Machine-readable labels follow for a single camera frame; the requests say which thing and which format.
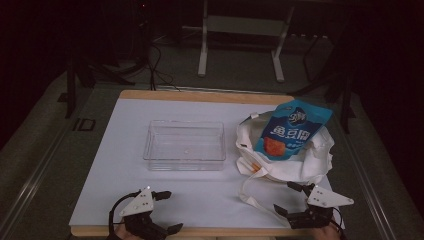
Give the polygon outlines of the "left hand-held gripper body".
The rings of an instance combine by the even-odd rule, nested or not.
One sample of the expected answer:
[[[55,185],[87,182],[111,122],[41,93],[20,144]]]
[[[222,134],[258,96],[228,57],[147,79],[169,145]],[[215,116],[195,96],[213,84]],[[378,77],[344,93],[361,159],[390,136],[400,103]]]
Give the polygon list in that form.
[[[155,200],[149,187],[135,194],[134,199],[120,212],[125,228],[142,239],[165,239],[167,231],[150,217]]]

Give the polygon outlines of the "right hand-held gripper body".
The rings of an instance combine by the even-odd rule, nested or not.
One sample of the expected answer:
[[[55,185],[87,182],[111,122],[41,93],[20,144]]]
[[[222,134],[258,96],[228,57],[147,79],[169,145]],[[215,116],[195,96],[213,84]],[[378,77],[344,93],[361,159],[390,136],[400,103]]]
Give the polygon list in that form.
[[[353,205],[354,200],[315,185],[303,212],[288,213],[287,220],[292,229],[321,228],[328,226],[336,207]]]

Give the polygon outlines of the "white cloth tote bag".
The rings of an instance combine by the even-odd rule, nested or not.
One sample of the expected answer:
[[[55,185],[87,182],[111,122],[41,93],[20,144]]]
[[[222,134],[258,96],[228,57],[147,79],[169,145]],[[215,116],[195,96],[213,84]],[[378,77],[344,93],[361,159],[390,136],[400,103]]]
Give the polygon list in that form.
[[[271,112],[252,114],[237,127],[236,147],[241,156],[236,164],[242,175],[249,176],[239,190],[239,198],[263,212],[280,218],[284,226],[290,226],[287,218],[278,215],[275,210],[264,208],[253,196],[248,196],[245,191],[247,183],[252,179],[265,177],[286,185],[289,181],[302,185],[317,185],[332,169],[330,149],[334,146],[334,140],[327,128],[322,127],[297,155],[291,156],[288,160],[271,161],[253,149],[271,114]]]

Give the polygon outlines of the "person's right hand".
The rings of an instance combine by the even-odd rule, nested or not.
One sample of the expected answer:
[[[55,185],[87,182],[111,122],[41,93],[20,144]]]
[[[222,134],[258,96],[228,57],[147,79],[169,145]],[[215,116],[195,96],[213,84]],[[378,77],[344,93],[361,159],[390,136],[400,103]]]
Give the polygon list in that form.
[[[313,228],[311,234],[315,240],[341,240],[338,228],[334,224],[322,228]]]

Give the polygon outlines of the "person's left hand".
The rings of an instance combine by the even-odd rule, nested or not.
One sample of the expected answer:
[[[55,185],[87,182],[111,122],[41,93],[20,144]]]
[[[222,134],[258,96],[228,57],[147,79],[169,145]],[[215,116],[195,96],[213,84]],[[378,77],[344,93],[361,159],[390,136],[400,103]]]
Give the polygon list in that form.
[[[110,236],[111,240],[140,240],[137,236],[128,232],[124,225],[118,225],[114,233]]]

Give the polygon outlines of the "white table mat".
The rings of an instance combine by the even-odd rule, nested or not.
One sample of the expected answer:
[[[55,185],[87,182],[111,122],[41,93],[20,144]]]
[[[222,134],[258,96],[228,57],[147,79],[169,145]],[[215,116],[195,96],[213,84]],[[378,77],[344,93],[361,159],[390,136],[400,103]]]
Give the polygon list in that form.
[[[183,230],[205,234],[217,230],[282,231],[282,223],[239,198],[247,176],[236,161],[236,128],[249,114],[271,110],[269,104],[124,99],[117,101],[69,225],[76,236],[100,236],[108,231],[108,213],[121,210],[126,194],[150,187],[171,191],[156,203],[152,216],[159,224],[182,223]],[[153,120],[212,121],[224,124],[226,159],[220,171],[151,171],[143,159]],[[266,209],[280,203],[302,210],[304,197],[282,183],[252,179],[246,194]]]

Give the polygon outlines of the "clear plastic box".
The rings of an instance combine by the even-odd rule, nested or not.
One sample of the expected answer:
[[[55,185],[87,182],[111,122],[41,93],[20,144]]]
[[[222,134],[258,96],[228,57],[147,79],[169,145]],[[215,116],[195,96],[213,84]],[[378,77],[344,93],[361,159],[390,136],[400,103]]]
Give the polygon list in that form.
[[[224,124],[151,121],[143,159],[151,171],[220,171],[226,159]]]

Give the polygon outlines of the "blue snack packet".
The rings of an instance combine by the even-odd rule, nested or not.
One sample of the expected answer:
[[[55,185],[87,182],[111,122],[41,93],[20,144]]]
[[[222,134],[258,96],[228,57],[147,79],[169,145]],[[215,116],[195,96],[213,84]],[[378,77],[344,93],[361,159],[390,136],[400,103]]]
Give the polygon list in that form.
[[[328,122],[333,111],[293,100],[272,112],[254,150],[272,161],[288,160]]]

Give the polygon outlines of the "black metal stand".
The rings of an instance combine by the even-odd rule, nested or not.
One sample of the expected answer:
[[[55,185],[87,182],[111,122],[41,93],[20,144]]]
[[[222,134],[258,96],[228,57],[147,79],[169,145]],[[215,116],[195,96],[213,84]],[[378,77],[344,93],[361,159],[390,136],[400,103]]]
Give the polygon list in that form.
[[[349,30],[344,31],[334,45],[323,68],[313,77],[312,82],[290,92],[292,96],[303,96],[317,88],[327,86],[324,99],[327,103],[341,100],[339,122],[346,134],[350,133],[351,96],[354,62],[357,60],[357,40]]]
[[[67,52],[67,92],[65,94],[67,103],[66,118],[70,118],[76,108],[75,78],[78,77],[83,86],[93,87],[95,84],[91,68],[99,71],[113,82],[117,82],[122,85],[133,85],[133,82],[123,79],[118,74],[90,58],[80,49],[70,48]]]

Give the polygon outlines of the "metal floor rail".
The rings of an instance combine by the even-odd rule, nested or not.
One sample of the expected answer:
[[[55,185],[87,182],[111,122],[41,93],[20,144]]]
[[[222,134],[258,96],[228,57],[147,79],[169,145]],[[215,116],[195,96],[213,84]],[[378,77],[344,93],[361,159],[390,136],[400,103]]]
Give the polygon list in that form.
[[[335,112],[327,124],[335,140],[335,167],[331,181],[335,190],[340,190],[354,200],[351,206],[343,207],[344,223],[352,240],[396,240],[380,199],[368,178],[365,168],[345,133]]]
[[[17,198],[0,217],[0,240],[71,240],[70,220],[81,181],[71,164],[73,126],[65,120]]]

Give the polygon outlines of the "black floor bracket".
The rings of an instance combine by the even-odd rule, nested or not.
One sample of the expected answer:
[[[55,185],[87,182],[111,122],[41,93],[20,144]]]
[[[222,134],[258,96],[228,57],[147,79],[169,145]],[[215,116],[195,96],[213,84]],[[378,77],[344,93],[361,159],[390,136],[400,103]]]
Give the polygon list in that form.
[[[95,119],[78,118],[72,128],[73,131],[92,131],[96,126]]]

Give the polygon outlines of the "white metal desk frame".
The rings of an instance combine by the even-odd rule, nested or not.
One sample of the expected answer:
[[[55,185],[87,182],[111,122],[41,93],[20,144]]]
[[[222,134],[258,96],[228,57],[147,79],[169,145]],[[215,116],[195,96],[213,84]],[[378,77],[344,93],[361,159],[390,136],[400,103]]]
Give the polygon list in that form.
[[[202,1],[202,25],[201,47],[197,68],[197,75],[205,77],[207,72],[208,60],[208,33],[233,33],[244,35],[272,36],[278,38],[278,44],[271,51],[271,60],[273,64],[276,81],[283,83],[285,76],[283,73],[280,55],[283,45],[288,36],[288,30],[294,15],[295,6],[290,4],[282,20],[244,18],[233,16],[210,15],[208,13],[209,0]]]

